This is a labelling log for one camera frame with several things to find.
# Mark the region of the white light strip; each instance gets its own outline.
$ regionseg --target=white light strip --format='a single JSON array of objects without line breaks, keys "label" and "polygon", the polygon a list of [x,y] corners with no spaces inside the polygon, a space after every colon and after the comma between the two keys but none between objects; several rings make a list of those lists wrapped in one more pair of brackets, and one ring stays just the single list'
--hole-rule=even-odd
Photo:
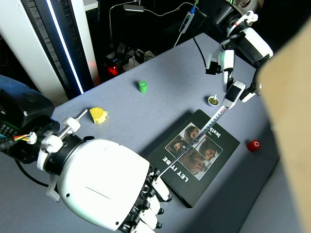
[{"label": "white light strip", "polygon": [[69,52],[68,52],[68,49],[67,49],[67,46],[66,46],[66,43],[65,43],[65,40],[64,40],[62,31],[60,30],[60,27],[59,27],[59,24],[58,24],[58,21],[57,21],[57,18],[56,18],[54,9],[53,9],[53,7],[52,7],[51,1],[50,1],[50,0],[46,0],[46,1],[47,1],[49,10],[50,10],[52,19],[53,19],[53,21],[54,21],[54,25],[55,25],[55,27],[56,27],[57,33],[58,33],[58,35],[59,35],[60,41],[62,42],[62,45],[63,45],[64,51],[65,51],[65,54],[66,54],[67,59],[68,59],[68,61],[69,61],[70,67],[71,67],[71,69],[72,69],[73,75],[74,75],[74,77],[75,77],[75,79],[76,79],[76,82],[77,82],[77,84],[78,84],[78,87],[79,87],[79,89],[80,89],[81,94],[83,94],[84,91],[83,91],[83,89],[82,89],[82,87],[81,87],[81,83],[80,83],[80,81],[79,81],[77,72],[76,72],[76,70],[75,70],[75,68],[74,68],[74,66],[73,66],[73,63],[72,63],[70,54],[69,54]]}]

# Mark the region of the black book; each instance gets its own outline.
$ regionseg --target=black book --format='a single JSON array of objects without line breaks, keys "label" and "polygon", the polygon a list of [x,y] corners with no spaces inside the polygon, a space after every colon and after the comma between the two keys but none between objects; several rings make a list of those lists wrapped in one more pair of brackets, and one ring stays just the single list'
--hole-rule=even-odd
[{"label": "black book", "polygon": [[[148,156],[151,166],[160,171],[167,168],[209,119],[202,110],[197,110]],[[161,178],[191,208],[239,144],[236,138],[215,124]]]}]

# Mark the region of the robotic hand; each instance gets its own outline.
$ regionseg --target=robotic hand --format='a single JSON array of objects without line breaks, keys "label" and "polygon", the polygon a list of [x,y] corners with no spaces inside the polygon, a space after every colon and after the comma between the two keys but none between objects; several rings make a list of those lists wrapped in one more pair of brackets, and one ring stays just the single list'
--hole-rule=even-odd
[{"label": "robotic hand", "polygon": [[257,82],[257,73],[273,56],[269,45],[249,26],[249,23],[257,21],[258,15],[248,11],[241,16],[226,1],[211,0],[206,4],[205,8],[210,10],[207,14],[226,35],[219,48],[208,56],[206,74],[223,73],[223,90],[227,92],[234,81],[235,50],[239,49],[257,67],[251,85],[240,96],[242,102],[247,102],[253,96],[260,95],[261,84]]},{"label": "robotic hand", "polygon": [[160,202],[172,196],[159,170],[118,143],[74,135],[87,110],[66,118],[60,132],[53,111],[41,94],[0,76],[0,150],[25,164],[37,161],[51,176],[47,195],[90,223],[124,233],[161,228]]}]

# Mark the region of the silver ruler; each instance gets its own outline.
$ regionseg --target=silver ruler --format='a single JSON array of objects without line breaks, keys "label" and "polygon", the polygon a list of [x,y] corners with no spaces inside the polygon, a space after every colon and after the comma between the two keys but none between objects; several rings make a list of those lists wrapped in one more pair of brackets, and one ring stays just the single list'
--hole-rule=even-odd
[{"label": "silver ruler", "polygon": [[218,111],[211,117],[211,119],[203,126],[203,128],[199,131],[199,133],[196,135],[196,137],[184,148],[184,150],[172,161],[172,163],[161,172],[159,177],[161,177],[172,165],[174,165],[178,159],[181,158],[187,151],[189,151],[192,146],[199,142],[200,138],[203,137],[207,131],[216,123],[216,121],[225,113],[225,111],[228,109],[226,106],[221,106]]}]

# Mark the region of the red cylinder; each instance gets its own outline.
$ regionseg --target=red cylinder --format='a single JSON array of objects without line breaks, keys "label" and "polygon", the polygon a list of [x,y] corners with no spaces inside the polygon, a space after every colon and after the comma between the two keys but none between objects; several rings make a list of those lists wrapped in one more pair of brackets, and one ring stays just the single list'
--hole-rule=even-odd
[{"label": "red cylinder", "polygon": [[254,140],[254,141],[247,144],[247,148],[250,151],[256,151],[256,150],[260,149],[260,147],[261,147],[261,144],[258,140]]}]

